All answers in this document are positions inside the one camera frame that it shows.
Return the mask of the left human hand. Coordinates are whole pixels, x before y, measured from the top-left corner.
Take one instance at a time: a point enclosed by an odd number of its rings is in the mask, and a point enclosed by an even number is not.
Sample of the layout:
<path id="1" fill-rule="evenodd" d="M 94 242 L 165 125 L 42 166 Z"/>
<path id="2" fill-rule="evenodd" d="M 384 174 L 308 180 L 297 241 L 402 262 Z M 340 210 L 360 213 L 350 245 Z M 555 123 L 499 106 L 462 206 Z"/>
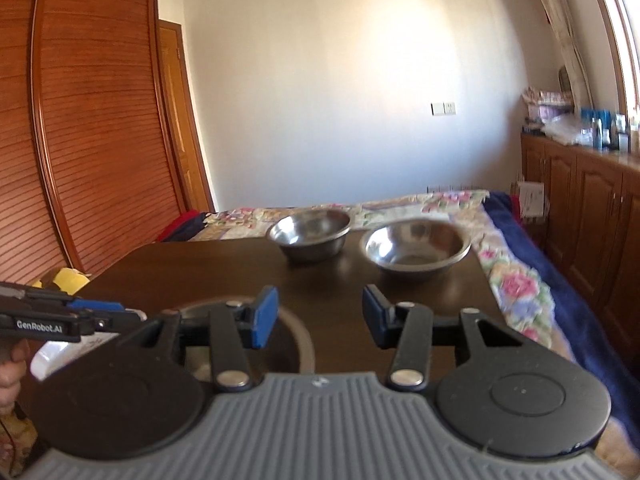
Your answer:
<path id="1" fill-rule="evenodd" d="M 1 414 L 8 414 L 21 392 L 22 380 L 26 376 L 30 357 L 29 344 L 25 339 L 2 339 L 0 366 Z"/>

